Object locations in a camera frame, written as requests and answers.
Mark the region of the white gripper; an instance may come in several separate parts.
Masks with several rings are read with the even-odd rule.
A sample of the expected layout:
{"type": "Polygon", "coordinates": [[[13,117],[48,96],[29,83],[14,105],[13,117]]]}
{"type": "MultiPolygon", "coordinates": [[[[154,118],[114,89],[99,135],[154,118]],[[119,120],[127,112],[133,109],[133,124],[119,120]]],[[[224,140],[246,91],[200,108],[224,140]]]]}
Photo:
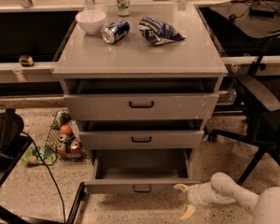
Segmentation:
{"type": "Polygon", "coordinates": [[[195,206],[206,206],[209,203],[235,203],[235,200],[233,198],[219,194],[212,187],[210,182],[195,184],[191,186],[187,186],[185,184],[176,184],[174,185],[174,189],[179,189],[182,192],[187,193],[189,203],[191,203],[185,205],[183,215],[180,217],[180,219],[183,221],[189,219],[195,213],[195,206]]]}

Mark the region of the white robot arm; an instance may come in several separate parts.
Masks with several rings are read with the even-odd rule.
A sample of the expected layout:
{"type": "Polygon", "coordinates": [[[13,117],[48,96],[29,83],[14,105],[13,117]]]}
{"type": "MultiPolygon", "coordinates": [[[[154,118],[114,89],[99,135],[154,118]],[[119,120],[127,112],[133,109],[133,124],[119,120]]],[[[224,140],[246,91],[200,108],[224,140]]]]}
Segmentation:
{"type": "Polygon", "coordinates": [[[189,219],[198,207],[209,203],[238,203],[252,216],[252,224],[280,224],[280,187],[272,187],[261,194],[245,189],[225,173],[215,173],[209,182],[195,185],[176,184],[185,193],[187,202],[182,220],[189,219]]]}

